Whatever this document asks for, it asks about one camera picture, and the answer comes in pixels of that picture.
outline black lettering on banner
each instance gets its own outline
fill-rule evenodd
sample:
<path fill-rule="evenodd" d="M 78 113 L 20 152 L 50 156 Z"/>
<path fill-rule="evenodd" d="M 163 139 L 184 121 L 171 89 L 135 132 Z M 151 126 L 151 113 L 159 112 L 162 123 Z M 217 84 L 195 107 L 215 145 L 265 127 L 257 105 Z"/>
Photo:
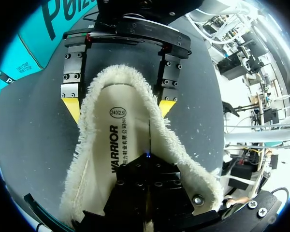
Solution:
<path fill-rule="evenodd" d="M 72 5 L 72 13 L 69 14 L 69 9 L 71 5 Z M 67 21 L 73 19 L 73 16 L 75 15 L 75 10 L 76 10 L 76 0 L 63 0 L 64 17 Z"/>
<path fill-rule="evenodd" d="M 82 0 L 78 0 L 78 12 L 82 10 Z"/>
<path fill-rule="evenodd" d="M 61 0 L 54 0 L 54 1 L 55 1 L 55 10 L 53 13 L 49 12 L 48 2 L 42 5 L 43 18 L 44 18 L 46 29 L 47 29 L 47 32 L 51 41 L 53 41 L 56 37 L 52 21 L 58 15 L 60 7 L 61 7 L 60 5 Z M 76 0 L 62 0 L 62 1 L 63 1 L 64 18 L 67 21 L 70 21 L 71 19 L 73 19 L 76 12 Z M 88 6 L 89 6 L 88 0 L 78 0 L 78 12 L 81 12 L 83 9 L 85 9 Z M 69 14 L 69 10 L 71 7 L 72 7 L 72 13 Z"/>
<path fill-rule="evenodd" d="M 31 65 L 28 64 L 28 62 L 23 63 L 22 65 L 16 67 L 17 71 L 19 71 L 20 73 L 24 73 L 25 71 L 30 70 L 32 67 Z"/>
<path fill-rule="evenodd" d="M 89 6 L 89 1 L 84 0 L 83 1 L 83 9 Z"/>
<path fill-rule="evenodd" d="M 7 84 L 10 84 L 15 81 L 13 78 L 9 77 L 7 74 L 3 72 L 0 72 L 0 79 Z"/>
<path fill-rule="evenodd" d="M 52 41 L 56 37 L 55 31 L 52 25 L 52 21 L 58 15 L 59 9 L 60 9 L 60 0 L 55 0 L 55 11 L 52 14 L 50 14 L 49 12 L 48 2 L 42 5 L 42 13 L 43 13 L 44 22 L 45 22 L 49 37 Z"/>

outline slipper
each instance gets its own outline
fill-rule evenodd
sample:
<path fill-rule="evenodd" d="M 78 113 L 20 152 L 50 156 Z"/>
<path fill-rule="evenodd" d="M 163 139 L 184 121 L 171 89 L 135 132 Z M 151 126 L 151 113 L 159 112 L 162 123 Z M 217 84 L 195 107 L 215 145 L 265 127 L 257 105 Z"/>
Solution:
<path fill-rule="evenodd" d="M 177 164 L 190 199 L 204 197 L 194 214 L 218 210 L 223 191 L 215 176 L 195 162 L 162 117 L 151 86 L 134 68 L 110 66 L 88 88 L 81 106 L 75 154 L 61 197 L 59 219 L 72 227 L 82 221 L 83 210 L 104 215 L 103 208 L 123 163 L 151 152 Z"/>

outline shoe insole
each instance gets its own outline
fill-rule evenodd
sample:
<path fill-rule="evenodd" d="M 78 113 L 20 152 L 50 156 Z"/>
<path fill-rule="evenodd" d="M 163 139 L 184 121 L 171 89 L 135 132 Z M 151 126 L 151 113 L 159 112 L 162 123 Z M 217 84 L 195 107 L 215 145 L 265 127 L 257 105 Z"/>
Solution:
<path fill-rule="evenodd" d="M 87 182 L 95 184 L 95 189 L 84 193 L 83 196 L 93 197 L 84 209 L 103 215 L 103 207 L 116 182 L 117 168 L 150 150 L 149 113 L 136 89 L 123 84 L 104 88 L 92 113 L 97 131 L 88 163 L 88 173 L 92 176 L 87 178 L 94 180 Z"/>

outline white faux fur lining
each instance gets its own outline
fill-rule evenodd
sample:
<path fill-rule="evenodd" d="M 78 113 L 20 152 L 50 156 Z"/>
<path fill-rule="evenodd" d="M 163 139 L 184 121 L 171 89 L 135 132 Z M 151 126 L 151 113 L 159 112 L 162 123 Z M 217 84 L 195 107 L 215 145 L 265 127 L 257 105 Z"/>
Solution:
<path fill-rule="evenodd" d="M 151 127 L 156 128 L 167 147 L 167 154 L 162 156 L 168 162 L 176 162 L 182 173 L 183 185 L 191 197 L 193 194 L 203 194 L 205 200 L 210 201 L 206 207 L 195 207 L 195 214 L 209 210 L 218 210 L 223 200 L 223 191 L 214 175 L 208 173 L 199 163 L 193 161 L 186 153 L 184 146 L 176 134 L 167 128 L 168 119 L 163 119 L 157 105 L 157 97 L 151 86 L 134 68 L 125 65 L 110 66 L 101 71 L 88 87 L 88 93 L 81 106 L 81 115 L 78 123 L 80 135 L 72 163 L 68 170 L 65 190 L 61 197 L 60 217 L 64 223 L 71 225 L 71 219 L 83 218 L 83 194 L 87 186 L 88 155 L 92 154 L 92 145 L 95 141 L 95 116 L 93 110 L 95 102 L 105 86 L 112 84 L 127 84 L 134 87 L 144 100 L 149 111 Z"/>

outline black clamp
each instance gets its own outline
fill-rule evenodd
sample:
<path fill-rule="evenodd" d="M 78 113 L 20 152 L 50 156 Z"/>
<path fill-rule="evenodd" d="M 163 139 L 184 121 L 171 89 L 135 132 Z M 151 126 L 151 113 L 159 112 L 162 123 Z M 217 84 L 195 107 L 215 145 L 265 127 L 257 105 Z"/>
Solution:
<path fill-rule="evenodd" d="M 182 65 L 180 58 L 168 54 L 162 54 L 159 65 L 156 92 L 158 101 L 177 101 L 178 100 L 178 78 Z"/>
<path fill-rule="evenodd" d="M 61 98 L 78 98 L 82 100 L 84 93 L 84 74 L 89 43 L 87 36 L 75 34 L 65 41 L 68 53 L 64 56 L 63 83 Z"/>
<path fill-rule="evenodd" d="M 155 232 L 194 231 L 218 218 L 215 211 L 194 216 L 178 167 L 153 154 L 121 165 L 116 176 L 104 207 L 105 216 L 84 212 L 84 219 L 75 223 L 77 232 L 142 232 L 150 220 Z"/>

